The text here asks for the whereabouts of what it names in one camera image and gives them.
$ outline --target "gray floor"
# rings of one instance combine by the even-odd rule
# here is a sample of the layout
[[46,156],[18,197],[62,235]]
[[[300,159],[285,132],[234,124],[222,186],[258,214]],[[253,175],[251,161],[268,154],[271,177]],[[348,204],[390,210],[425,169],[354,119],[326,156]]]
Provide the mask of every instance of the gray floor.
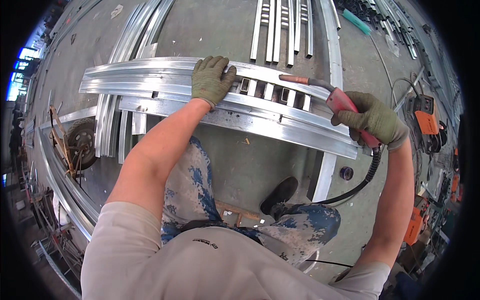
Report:
[[[79,0],[72,0],[70,5],[77,5]],[[96,105],[97,95],[79,94],[78,88],[85,68],[94,66],[94,61],[106,63],[117,40],[121,27],[135,4],[134,0],[103,0],[96,5],[62,41],[49,68],[42,95],[40,86],[31,111],[37,120],[45,118],[48,94],[54,91],[53,104],[58,107],[63,102],[59,115],[64,115],[82,108]],[[117,4],[122,4],[123,11],[110,19],[110,12]],[[226,55],[231,60],[250,62],[251,30],[256,1],[220,1],[210,3],[208,7],[200,6],[193,0],[177,0],[173,5],[159,36],[157,56],[194,56]],[[344,90],[356,90],[372,93],[384,103],[390,105],[391,87],[384,66],[369,36],[364,35],[352,23],[340,16],[342,29],[338,32],[344,68]],[[70,36],[76,34],[73,44]],[[257,65],[264,65],[264,40],[266,28],[260,31],[260,43]],[[410,73],[417,73],[419,60],[412,60],[403,46],[400,57],[394,56],[387,47],[383,34],[372,32],[379,51],[385,61],[392,80],[399,77],[410,78]],[[315,36],[315,42],[322,43],[321,36]],[[295,75],[322,77],[324,74],[323,53],[321,47],[315,47],[312,59],[303,58],[304,49],[297,56],[296,65],[292,69],[285,67],[285,53],[281,53],[278,65],[265,65],[278,70],[287,70]],[[45,65],[40,66],[40,78],[44,76]],[[406,91],[404,83],[396,85],[396,96],[400,99]],[[217,200],[259,212],[260,201],[286,176],[295,176],[300,187],[291,200],[306,203],[306,188],[309,184],[314,160],[314,151],[302,146],[245,134],[233,130],[200,125],[196,135],[208,151],[213,166],[213,187]],[[29,155],[30,159],[40,161],[39,150]],[[104,203],[110,194],[120,171],[116,158],[101,158],[85,172],[86,181],[82,187],[91,198]],[[356,160],[339,157],[336,162],[330,196],[337,196],[360,183],[370,165],[371,158],[359,153]],[[378,198],[384,185],[386,175],[386,155],[374,180],[357,195],[340,203],[336,208],[340,211],[342,223],[339,232],[321,249],[320,259],[344,264],[354,264],[360,255],[360,248],[371,233],[375,220]],[[354,169],[354,177],[344,181],[338,176],[340,168],[350,166]],[[46,186],[44,170],[38,167],[38,175]],[[422,173],[425,178],[426,168]],[[263,217],[271,222],[270,217]],[[344,267],[329,264],[317,264],[310,272],[316,280],[327,283],[344,270]]]

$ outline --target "green work glove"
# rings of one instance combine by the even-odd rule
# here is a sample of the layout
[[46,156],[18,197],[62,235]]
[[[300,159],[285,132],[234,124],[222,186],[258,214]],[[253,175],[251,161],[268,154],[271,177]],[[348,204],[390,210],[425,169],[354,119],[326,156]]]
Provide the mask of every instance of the green work glove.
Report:
[[221,79],[228,62],[228,58],[223,56],[209,56],[198,60],[192,73],[192,99],[201,98],[208,102],[212,109],[215,108],[227,94],[237,74],[237,68],[231,66]]
[[410,130],[400,121],[396,113],[371,94],[345,92],[357,107],[359,113],[341,110],[332,117],[331,123],[340,123],[350,129],[350,137],[363,146],[365,142],[356,129],[363,129],[388,145],[388,151],[399,148],[408,138]]

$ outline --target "leg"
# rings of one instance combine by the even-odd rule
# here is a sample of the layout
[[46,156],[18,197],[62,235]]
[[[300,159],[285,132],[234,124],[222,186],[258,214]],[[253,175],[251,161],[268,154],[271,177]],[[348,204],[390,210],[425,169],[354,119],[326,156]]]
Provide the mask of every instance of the leg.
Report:
[[193,136],[165,184],[162,244],[192,220],[221,220],[213,198],[210,159]]
[[258,227],[257,237],[269,250],[296,266],[325,245],[340,227],[340,214],[324,204],[275,204],[276,222]]

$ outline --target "man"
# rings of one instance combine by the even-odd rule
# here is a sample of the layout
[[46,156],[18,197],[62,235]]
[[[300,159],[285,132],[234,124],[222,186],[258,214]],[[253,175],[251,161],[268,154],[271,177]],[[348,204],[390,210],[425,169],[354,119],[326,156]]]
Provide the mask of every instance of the man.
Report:
[[152,128],[130,151],[89,243],[82,267],[84,299],[376,299],[402,243],[413,206],[408,128],[369,94],[349,92],[362,113],[332,119],[366,129],[388,145],[388,172],[373,233],[355,266],[327,287],[298,265],[340,226],[328,205],[285,203],[297,180],[281,182],[261,203],[276,222],[229,228],[215,208],[207,153],[191,137],[225,97],[236,69],[228,59],[199,60],[192,99]]

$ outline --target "green object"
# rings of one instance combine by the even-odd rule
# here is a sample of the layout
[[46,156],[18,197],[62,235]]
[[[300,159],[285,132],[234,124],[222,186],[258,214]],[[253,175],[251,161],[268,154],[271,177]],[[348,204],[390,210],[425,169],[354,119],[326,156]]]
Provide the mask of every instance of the green object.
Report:
[[368,25],[365,24],[362,20],[357,18],[356,15],[352,14],[348,9],[343,10],[342,16],[352,22],[356,27],[360,28],[360,30],[363,31],[364,34],[368,36],[370,35],[370,31],[372,31],[370,27],[368,27]]
[[221,79],[228,62],[228,58],[223,56],[209,56],[198,60],[192,73],[192,99],[201,98],[208,102],[212,109],[215,108],[227,94],[237,74],[237,68],[231,66],[224,79]]
[[355,129],[362,129],[388,145],[388,150],[399,148],[408,138],[410,130],[396,113],[371,94],[345,92],[358,109],[358,113],[341,110],[332,118],[332,125],[343,123],[350,127],[350,137],[360,145],[364,141]]

